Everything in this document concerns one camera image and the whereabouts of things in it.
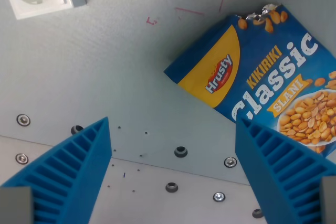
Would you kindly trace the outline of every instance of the screw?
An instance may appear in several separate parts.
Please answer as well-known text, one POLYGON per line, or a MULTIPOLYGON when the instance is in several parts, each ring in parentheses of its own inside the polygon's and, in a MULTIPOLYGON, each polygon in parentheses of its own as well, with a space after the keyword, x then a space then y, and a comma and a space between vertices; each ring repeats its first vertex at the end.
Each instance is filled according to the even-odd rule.
POLYGON ((23 127, 26 127, 28 125, 30 125, 30 118, 25 115, 25 114, 20 114, 16 117, 16 122, 23 126, 23 127))
POLYGON ((23 154, 23 153, 19 153, 19 154, 17 154, 16 156, 15 156, 15 160, 16 160, 16 162, 18 162, 19 164, 21 164, 21 165, 25 165, 25 164, 27 164, 28 163, 28 157, 25 155, 25 154, 23 154))
POLYGON ((225 200, 225 195, 219 191, 214 194, 213 199, 216 202, 222 202, 225 200))
POLYGON ((234 157, 227 157, 224 161, 224 165, 227 168, 235 167, 237 165, 237 159, 235 159, 234 157))

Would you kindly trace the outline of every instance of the blue snack bag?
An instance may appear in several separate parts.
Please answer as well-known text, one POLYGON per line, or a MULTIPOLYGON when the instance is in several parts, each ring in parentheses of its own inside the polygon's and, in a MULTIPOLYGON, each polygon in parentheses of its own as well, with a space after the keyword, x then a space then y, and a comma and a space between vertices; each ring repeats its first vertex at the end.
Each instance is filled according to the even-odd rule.
POLYGON ((227 17, 165 73, 233 122, 240 113, 323 156, 336 148, 336 60, 282 5, 227 17))

